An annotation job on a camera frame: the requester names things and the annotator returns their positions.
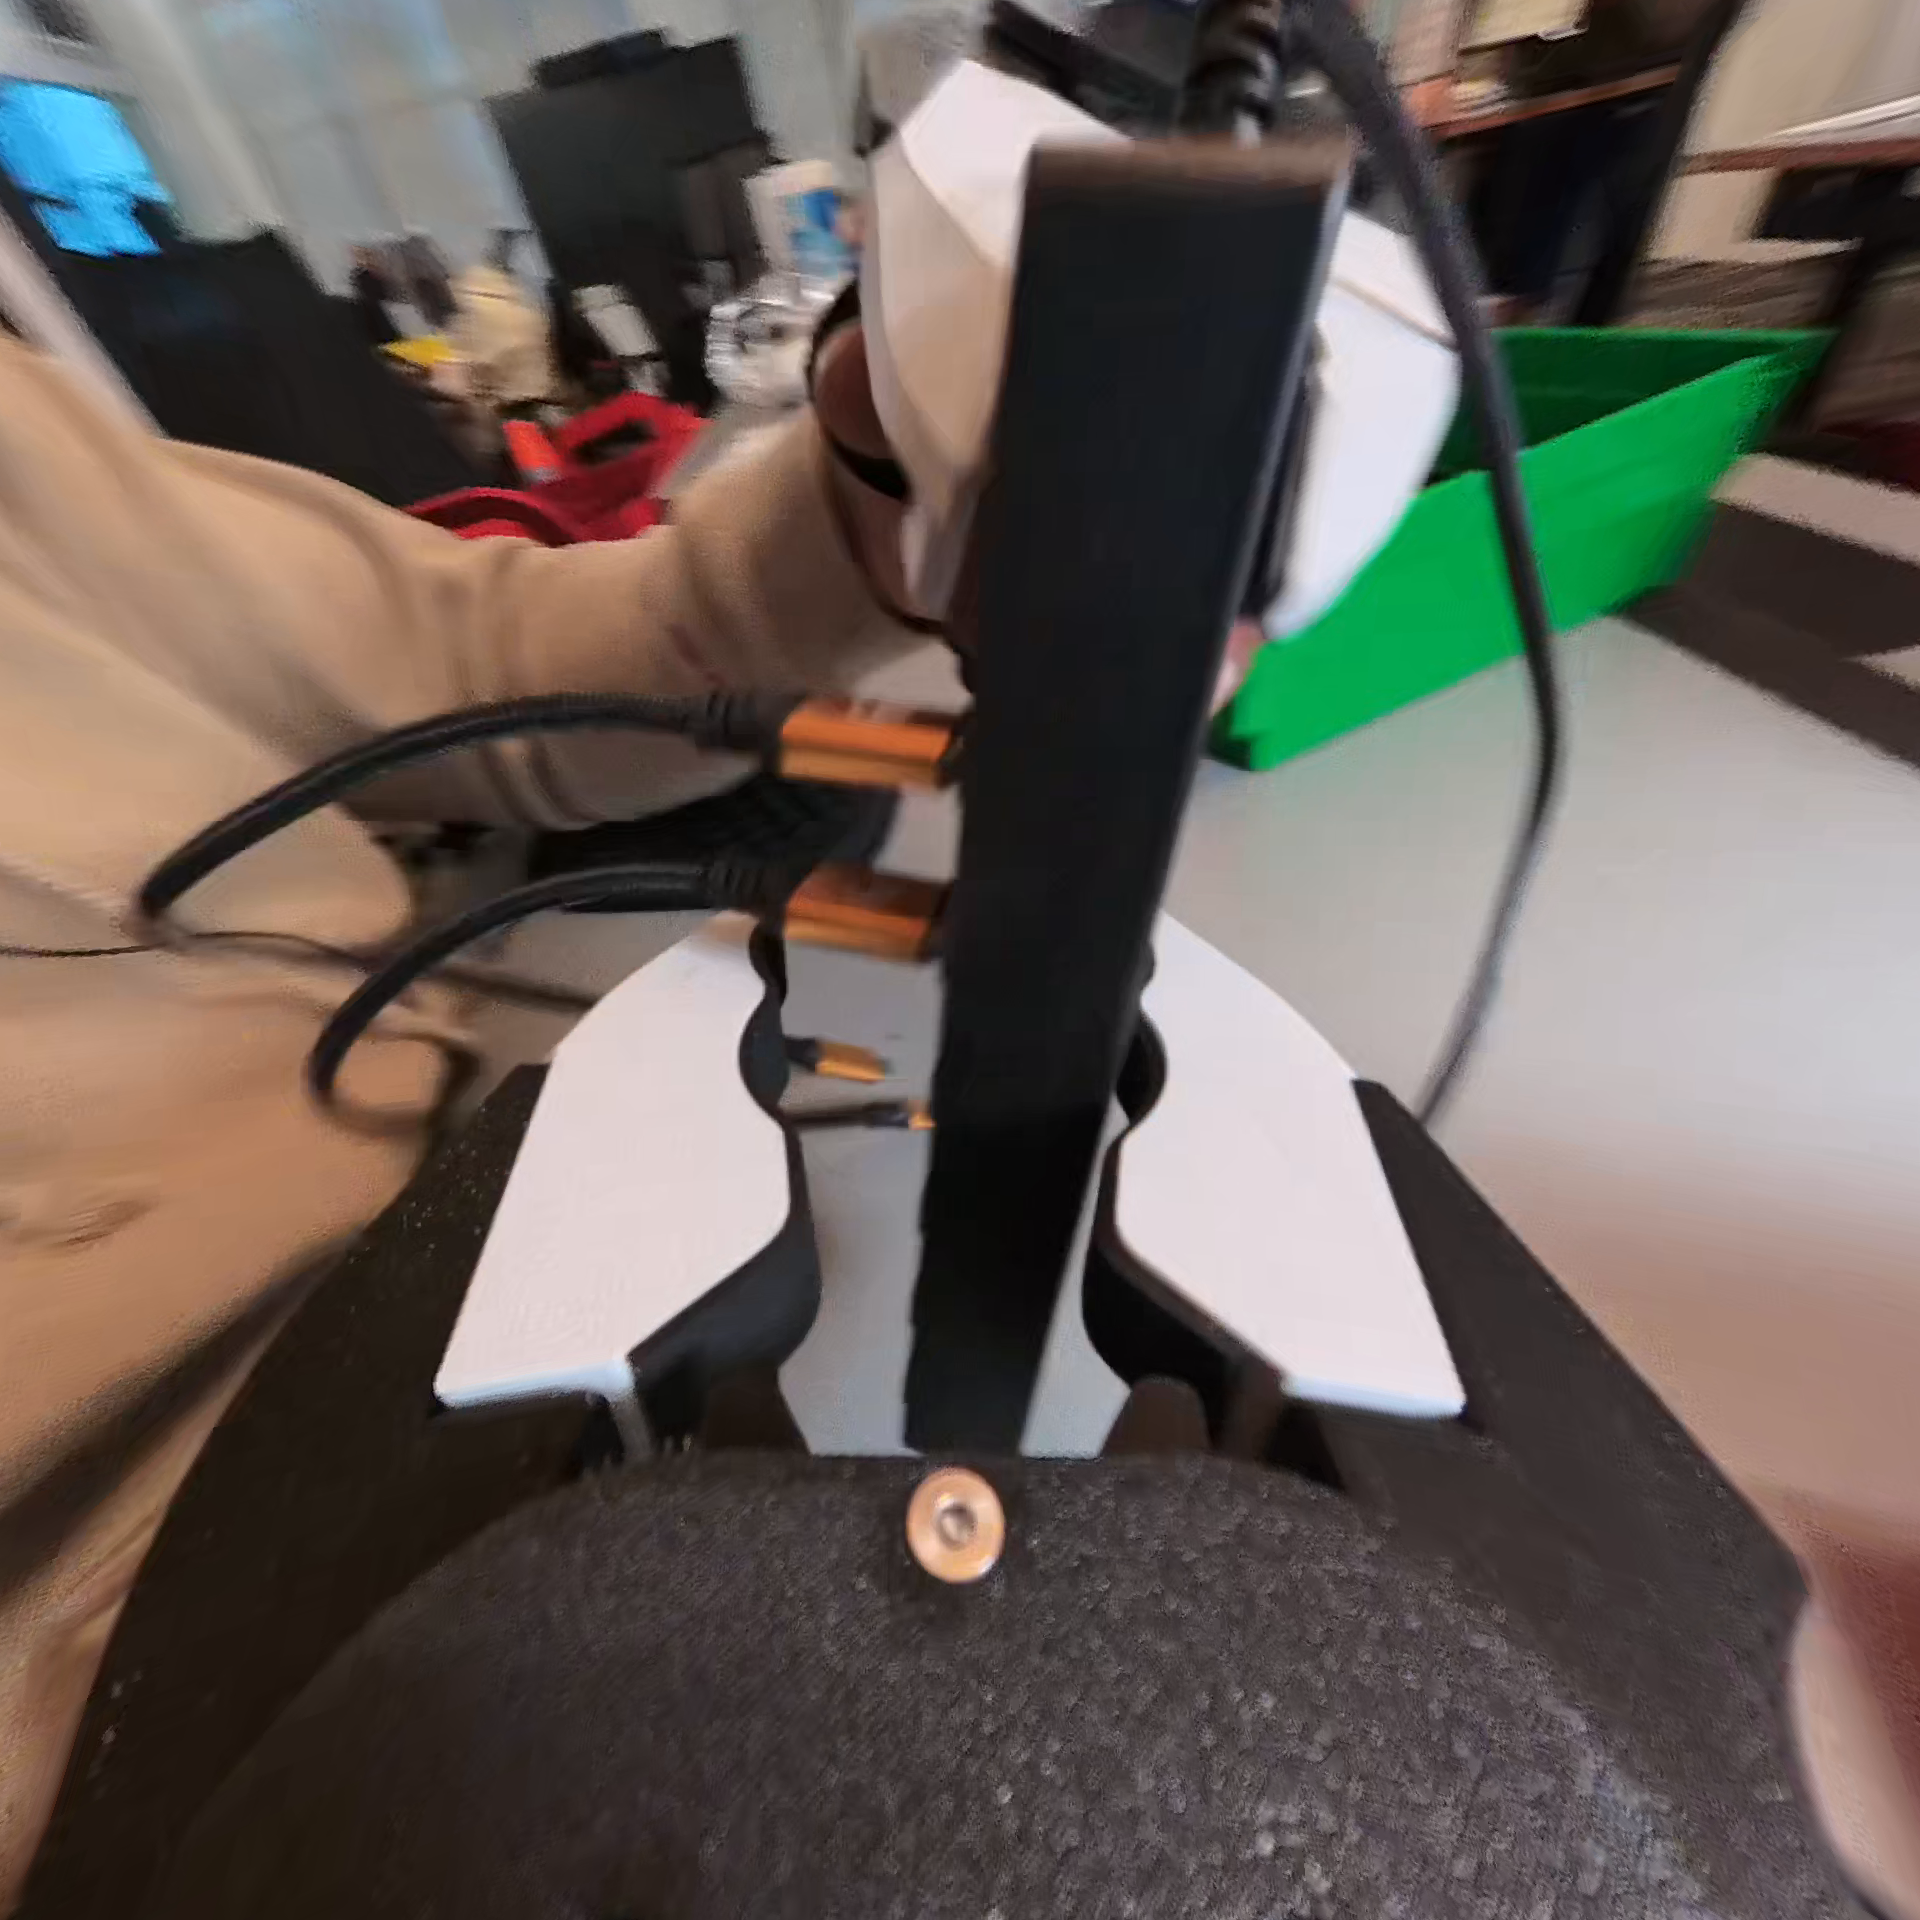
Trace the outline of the red crate on far table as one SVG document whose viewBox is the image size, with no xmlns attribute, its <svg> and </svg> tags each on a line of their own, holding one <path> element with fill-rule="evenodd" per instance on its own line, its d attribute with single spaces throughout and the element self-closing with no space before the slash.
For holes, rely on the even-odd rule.
<svg viewBox="0 0 1920 1920">
<path fill-rule="evenodd" d="M 407 513 L 466 542 L 634 540 L 665 517 L 665 486 L 704 429 L 689 406 L 634 392 L 558 426 L 513 418 L 502 426 L 509 486 L 457 489 Z"/>
</svg>

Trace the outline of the green plastic bin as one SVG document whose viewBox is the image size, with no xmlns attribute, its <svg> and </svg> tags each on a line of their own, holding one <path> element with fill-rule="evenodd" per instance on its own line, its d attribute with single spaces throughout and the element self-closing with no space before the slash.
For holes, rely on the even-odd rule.
<svg viewBox="0 0 1920 1920">
<path fill-rule="evenodd" d="M 1553 629 L 1671 585 L 1713 491 L 1813 377 L 1826 328 L 1502 328 Z M 1262 773 L 1520 651 L 1477 427 L 1462 413 L 1400 530 L 1309 629 L 1270 645 L 1213 755 Z"/>
</svg>

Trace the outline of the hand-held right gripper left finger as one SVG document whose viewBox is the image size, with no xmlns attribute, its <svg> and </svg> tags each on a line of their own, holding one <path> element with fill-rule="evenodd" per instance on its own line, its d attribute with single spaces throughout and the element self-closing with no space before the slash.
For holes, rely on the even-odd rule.
<svg viewBox="0 0 1920 1920">
<path fill-rule="evenodd" d="M 794 1357 L 825 1286 L 786 1082 L 784 961 L 743 920 L 613 988 L 545 1073 L 440 1362 L 443 1411 L 594 1402 L 640 1451 Z"/>
</svg>

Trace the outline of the wipes canister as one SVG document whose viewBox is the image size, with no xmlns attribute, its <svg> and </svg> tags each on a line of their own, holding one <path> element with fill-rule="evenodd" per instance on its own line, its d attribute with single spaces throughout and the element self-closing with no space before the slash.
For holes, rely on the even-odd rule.
<svg viewBox="0 0 1920 1920">
<path fill-rule="evenodd" d="M 833 161 L 779 161 L 745 184 L 767 269 L 811 296 L 857 272 L 853 206 Z"/>
</svg>

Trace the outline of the person's left forearm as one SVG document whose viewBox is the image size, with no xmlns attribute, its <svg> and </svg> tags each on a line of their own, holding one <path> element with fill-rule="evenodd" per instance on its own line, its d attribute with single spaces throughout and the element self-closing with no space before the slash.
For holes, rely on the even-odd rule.
<svg viewBox="0 0 1920 1920">
<path fill-rule="evenodd" d="M 840 693 L 922 637 L 814 413 L 657 529 L 466 542 L 318 474 L 161 438 L 5 342 L 5 857 L 130 885 L 277 773 L 566 691 Z"/>
</svg>

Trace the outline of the person's left hand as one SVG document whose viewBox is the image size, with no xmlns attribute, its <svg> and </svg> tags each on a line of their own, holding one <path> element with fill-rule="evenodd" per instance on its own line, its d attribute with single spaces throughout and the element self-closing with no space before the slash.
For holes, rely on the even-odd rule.
<svg viewBox="0 0 1920 1920">
<path fill-rule="evenodd" d="M 912 486 L 881 420 L 857 289 L 843 292 L 853 300 L 827 306 L 809 340 L 807 405 L 834 469 L 888 505 L 903 508 Z"/>
</svg>

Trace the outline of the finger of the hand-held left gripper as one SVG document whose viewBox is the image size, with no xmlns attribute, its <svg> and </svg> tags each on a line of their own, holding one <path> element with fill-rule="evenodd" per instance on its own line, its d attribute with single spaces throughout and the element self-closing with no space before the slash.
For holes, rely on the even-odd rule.
<svg viewBox="0 0 1920 1920">
<path fill-rule="evenodd" d="M 872 395 L 906 486 L 907 606 L 943 630 L 986 484 L 1029 163 L 1125 142 L 1040 84 L 959 60 L 872 158 Z"/>
<path fill-rule="evenodd" d="M 1350 211 L 1312 322 L 1310 405 L 1266 640 L 1304 633 L 1377 560 L 1456 418 L 1455 329 L 1414 242 Z"/>
</svg>

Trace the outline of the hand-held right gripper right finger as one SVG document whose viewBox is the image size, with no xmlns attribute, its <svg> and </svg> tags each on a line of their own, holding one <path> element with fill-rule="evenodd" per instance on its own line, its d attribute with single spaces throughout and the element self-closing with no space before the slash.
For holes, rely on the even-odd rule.
<svg viewBox="0 0 1920 1920">
<path fill-rule="evenodd" d="M 1142 998 L 1143 1116 L 1114 1150 L 1118 1251 L 1318 1405 L 1469 1398 L 1360 1082 L 1273 988 L 1173 916 Z"/>
</svg>

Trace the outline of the black monitor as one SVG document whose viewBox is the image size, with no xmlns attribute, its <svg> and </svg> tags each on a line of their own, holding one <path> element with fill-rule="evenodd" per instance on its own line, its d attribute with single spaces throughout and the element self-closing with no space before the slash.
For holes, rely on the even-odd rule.
<svg viewBox="0 0 1920 1920">
<path fill-rule="evenodd" d="M 488 98 L 553 278 L 617 289 L 667 398 L 709 412 L 709 320 L 767 269 L 751 180 L 774 163 L 737 37 L 626 33 Z"/>
</svg>

